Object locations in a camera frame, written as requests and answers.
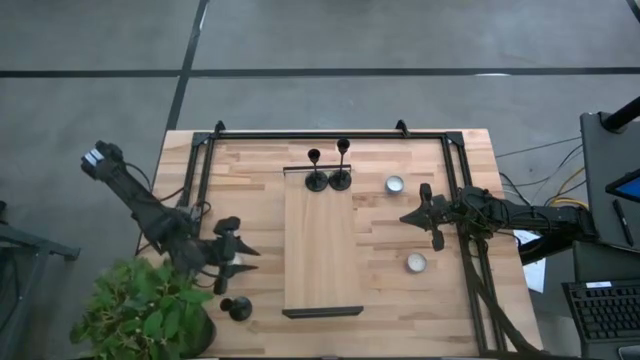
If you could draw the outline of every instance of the black metal frame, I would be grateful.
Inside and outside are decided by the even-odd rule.
[[[276,140],[276,139],[407,139],[407,140],[439,140],[442,145],[442,152],[444,155],[445,169],[447,172],[447,180],[449,184],[449,191],[451,193],[452,200],[457,200],[458,197],[458,184],[456,181],[455,167],[453,165],[451,146],[455,146],[458,152],[460,160],[460,168],[462,171],[463,186],[472,185],[471,170],[469,168],[469,162],[465,151],[464,138],[461,132],[447,131],[447,132],[410,132],[407,129],[404,121],[398,121],[395,130],[389,132],[379,131],[272,131],[272,132],[243,132],[233,131],[226,132],[224,123],[219,121],[216,124],[214,132],[196,132],[193,134],[191,142],[191,152],[187,165],[187,174],[185,176],[184,190],[182,197],[178,201],[178,206],[188,206],[189,197],[191,194],[191,187],[193,183],[193,176],[195,172],[195,165],[198,158],[198,152],[201,146],[206,145],[205,159],[203,164],[203,171],[200,178],[200,187],[198,190],[198,196],[196,205],[204,203],[206,200],[206,189],[209,183],[210,169],[213,161],[213,150],[215,141],[217,140]],[[194,229],[194,236],[199,236],[201,228],[201,221],[198,221],[196,228]],[[475,283],[475,269],[472,263],[471,251],[469,249],[470,238],[458,227],[458,240],[460,243],[460,251],[463,257],[463,268],[465,273],[465,282],[467,286],[467,293],[469,297],[469,307],[471,310],[471,318],[474,327],[474,334],[476,338],[476,344],[478,345],[478,352],[481,357],[495,357],[496,353],[509,354],[507,352],[507,346],[504,338],[504,332],[500,328],[497,319],[492,319],[492,328],[494,338],[496,340],[496,350],[489,350],[487,345],[487,338],[484,331],[484,324],[482,320],[482,313],[480,309],[480,303],[478,301],[478,291],[471,284]],[[477,243],[478,258],[480,261],[481,280],[483,286],[486,288],[491,301],[497,304],[496,291],[493,282],[493,275],[491,274],[491,266],[489,264],[489,258],[487,254],[487,245],[484,240],[481,243]]]
[[[27,249],[33,253],[33,265],[31,272],[26,277],[26,284],[20,287],[17,300],[18,303],[11,314],[4,333],[7,334],[2,347],[0,347],[0,359],[12,359],[21,336],[25,330],[29,307],[33,302],[35,291],[44,273],[45,266],[50,254],[60,255],[66,261],[75,261],[80,254],[80,248],[70,248],[57,242],[47,240],[24,231],[18,230],[6,224],[0,224],[0,242],[6,242],[15,247],[8,248],[8,251]]]

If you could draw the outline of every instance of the black candle holder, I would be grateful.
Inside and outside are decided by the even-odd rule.
[[[347,190],[351,186],[351,174],[342,170],[344,154],[349,150],[349,140],[338,140],[338,152],[340,152],[340,169],[334,171],[329,177],[329,185],[336,191]]]
[[[251,316],[253,305],[244,296],[235,299],[226,298],[220,301],[220,310],[228,312],[234,321],[245,321]]]
[[[304,179],[304,184],[307,186],[307,189],[313,192],[320,192],[324,190],[329,183],[327,174],[322,171],[318,172],[318,168],[316,166],[318,160],[320,160],[320,150],[311,149],[307,153],[307,156],[309,156],[309,160],[313,163],[313,171]]]

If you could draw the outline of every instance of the wooden board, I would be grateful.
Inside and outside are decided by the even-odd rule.
[[[353,201],[351,189],[309,191],[306,176],[285,173],[284,309],[327,316],[329,308],[361,306]]]
[[[462,130],[473,183],[503,197],[498,168],[486,130]],[[184,182],[192,131],[167,133],[154,194],[166,196]],[[307,166],[307,151],[322,151],[321,164],[339,163],[331,140],[234,140],[216,142],[207,200],[213,210],[203,218],[202,238],[211,238],[215,222],[239,216],[238,232],[262,256],[245,256],[258,270],[229,282],[226,296],[248,296],[252,317],[233,322],[219,310],[216,297],[207,304],[218,335],[203,354],[231,356],[472,356],[477,355],[455,228],[442,226],[445,249],[434,252],[428,233],[402,224],[398,217],[420,203],[418,187],[431,184],[434,194],[448,194],[442,148],[435,140],[352,140],[352,216],[361,301],[365,310],[354,317],[290,320],[284,303],[285,196],[282,168]],[[194,189],[203,162],[199,158]],[[457,154],[453,159],[457,165]],[[399,175],[405,191],[389,197],[384,180]],[[462,176],[457,171],[458,184]],[[176,199],[166,202],[172,205]],[[429,262],[421,274],[404,271],[406,256],[422,253]],[[145,249],[153,263],[161,258]],[[489,258],[500,306],[533,345],[540,336],[513,238],[496,234],[489,240]],[[211,279],[201,277],[201,284]],[[484,312],[487,336],[490,321]]]

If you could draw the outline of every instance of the wire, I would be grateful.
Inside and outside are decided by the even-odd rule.
[[[524,197],[524,195],[522,195],[522,193],[520,192],[520,190],[518,190],[518,188],[513,184],[513,181],[511,181],[511,179],[505,174],[505,173],[500,173],[500,176],[502,176],[503,178],[507,179],[507,181],[509,182],[509,184],[511,185],[511,187],[513,187],[513,190],[515,191],[516,195],[518,195],[518,197],[524,201],[525,204],[531,206],[531,202],[529,200],[527,200],[526,197]]]
[[[576,176],[578,176],[581,172],[584,171],[584,166],[581,167],[578,171],[576,171],[575,173],[573,173],[573,175],[569,176],[569,178],[562,183],[562,186],[560,186],[560,190],[558,190],[558,192],[556,193],[556,196],[558,196],[559,193],[562,192],[562,190],[564,190],[564,187],[567,186],[567,184],[569,182],[571,182],[571,180],[573,180]]]
[[[560,163],[560,165],[558,165],[558,167],[556,168],[556,170],[559,170],[560,168],[562,168],[563,166],[565,166],[566,164],[568,164],[571,160],[575,159],[575,158],[576,158],[577,156],[579,156],[581,153],[582,153],[582,152],[581,152],[581,151],[579,151],[579,152],[577,152],[575,155],[573,155],[571,158],[569,158],[569,157],[568,157],[568,156],[570,156],[570,155],[571,155],[571,153],[569,153],[569,155],[567,155],[567,157],[565,158],[565,160],[564,160],[563,162],[561,162],[561,163]],[[512,184],[505,184],[505,183],[503,183],[502,185],[503,185],[503,186],[519,186],[519,187],[520,187],[520,186],[532,186],[532,185],[537,185],[537,184],[543,183],[543,182],[548,181],[549,179],[551,179],[551,176],[553,176],[553,174],[552,174],[552,175],[549,175],[549,176],[547,176],[547,177],[544,177],[544,178],[542,178],[542,179],[540,179],[540,180],[533,181],[533,182],[528,182],[528,183],[523,183],[523,184],[513,184],[513,185],[512,185]]]
[[[4,320],[2,321],[2,325],[0,325],[0,334],[2,334],[2,332],[4,331],[5,327],[7,326],[7,324],[9,323],[9,320],[11,320],[11,317],[13,316],[13,313],[15,313],[16,308],[18,307],[18,303],[20,302],[20,280],[18,279],[18,263],[16,262],[16,258],[15,258],[15,254],[11,254],[11,262],[13,263],[13,280],[15,283],[15,293],[16,293],[16,301],[13,303],[13,306],[11,307],[11,310],[9,310],[9,314],[7,314],[7,317],[4,318]]]
[[[211,204],[210,204],[208,201],[203,201],[203,202],[202,202],[202,205],[203,205],[203,207],[204,207],[204,205],[207,205],[207,206],[208,206],[208,208],[207,208],[207,210],[204,210],[204,211],[202,212],[202,214],[200,214],[200,216],[198,216],[198,218],[196,219],[196,221],[200,221],[200,220],[202,220],[202,217],[203,217],[203,216],[205,216],[205,215],[207,215],[207,214],[209,213],[209,211],[211,211]]]
[[[197,286],[197,287],[199,287],[199,288],[207,289],[207,288],[210,288],[210,287],[212,287],[213,285],[215,285],[215,284],[216,284],[216,281],[215,281],[215,280],[213,280],[213,282],[211,283],[211,285],[202,285],[202,284],[200,284],[199,282],[197,282],[197,281],[195,281],[195,280],[193,281],[193,283],[194,283],[194,285],[195,285],[195,286]]]
[[[587,205],[586,203],[576,200],[576,199],[572,199],[572,198],[555,198],[553,201],[551,201],[551,206],[555,205],[555,204],[575,204],[575,205],[580,205],[581,207],[589,210],[589,205]]]
[[[573,141],[573,140],[578,140],[580,138],[581,138],[580,136],[576,136],[576,137],[573,137],[573,138],[564,139],[564,140],[560,140],[560,141],[555,141],[555,142],[544,144],[544,145],[540,145],[540,146],[534,146],[532,148],[511,151],[511,152],[508,152],[508,153],[505,153],[505,154],[497,155],[496,159],[497,158],[501,158],[501,157],[505,157],[505,156],[509,156],[509,155],[520,154],[520,153],[531,151],[531,150],[542,149],[542,148],[545,148],[545,147],[548,147],[548,146],[553,146],[553,145],[558,145],[558,144],[566,143],[566,142]]]
[[[559,197],[559,196],[561,196],[561,195],[567,194],[567,193],[569,193],[569,192],[571,192],[571,191],[573,191],[573,190],[575,190],[575,189],[579,188],[580,186],[584,185],[586,182],[587,182],[587,180],[583,180],[581,183],[579,183],[579,184],[577,184],[577,185],[575,185],[575,186],[573,186],[573,187],[571,187],[571,188],[569,188],[569,189],[567,189],[567,190],[565,190],[565,191],[563,191],[563,192],[561,192],[561,193],[558,193],[558,194],[556,194],[556,195],[554,195],[554,196],[552,196],[552,197],[548,198],[548,199],[547,199],[547,201],[545,201],[545,202],[544,202],[544,203],[545,203],[545,205],[547,205],[547,204],[548,204],[550,201],[552,201],[554,198],[557,198],[557,197]]]
[[[582,144],[576,146],[575,148],[573,148],[573,150],[571,150],[571,152],[569,152],[569,154],[567,154],[567,156],[564,158],[564,160],[562,160],[562,162],[560,163],[560,165],[558,166],[558,168],[556,169],[556,171],[553,172],[553,174],[549,175],[549,178],[547,180],[545,180],[542,185],[540,185],[540,187],[538,188],[538,190],[536,190],[536,193],[533,195],[533,198],[531,198],[531,201],[535,202],[536,201],[536,197],[538,197],[538,194],[540,193],[540,190],[542,190],[542,188],[547,184],[547,182],[549,182],[549,180],[551,180],[551,178],[558,173],[558,171],[560,171],[560,169],[562,168],[562,166],[564,164],[568,164],[569,163],[569,157],[571,156],[571,154],[573,154],[574,152],[576,152],[578,149],[580,149],[582,147]]]
[[[496,233],[512,236],[518,242],[518,249],[522,246],[522,240],[520,240],[520,238],[517,237],[514,233],[503,232],[503,231],[496,231]]]
[[[515,196],[519,197],[518,193],[513,191],[513,190],[502,189],[502,192],[503,193],[507,193],[507,194],[511,194],[511,195],[515,195]],[[526,203],[527,205],[531,205],[531,202],[529,202],[529,200],[527,198],[525,198],[525,200],[527,200],[527,203]]]
[[[147,189],[149,190],[149,192],[151,192],[151,181],[149,181],[149,178],[147,177],[147,175],[144,173],[144,171],[142,171],[142,169],[140,169],[139,167],[133,165],[132,163],[124,163],[126,166],[133,168],[134,170],[138,171],[140,173],[140,175],[142,175],[142,177],[144,178],[144,181],[147,182]]]
[[[165,197],[163,197],[161,199],[158,199],[158,201],[160,201],[160,202],[167,201],[167,200],[171,199],[172,197],[175,197],[176,195],[180,194],[183,190],[184,190],[184,186],[181,187],[180,189],[174,191],[170,195],[167,195],[167,196],[165,196]]]

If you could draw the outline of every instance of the concrete floor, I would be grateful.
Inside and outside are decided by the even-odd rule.
[[[179,69],[197,0],[0,0],[0,70]],[[219,0],[194,68],[637,66],[640,23],[624,0]],[[0,79],[0,199],[14,226],[83,248],[52,258],[25,359],[66,359],[92,281],[133,254],[129,213],[80,169],[98,140],[153,174],[177,79]],[[579,135],[582,112],[640,93],[640,75],[191,79],[178,129],[488,128],[496,154]],[[501,157],[516,183],[551,174],[579,142]],[[545,185],[553,195],[580,157]],[[537,187],[523,188],[530,199]],[[586,200],[584,188],[573,194]],[[552,257],[533,294],[545,347],[577,354]]]

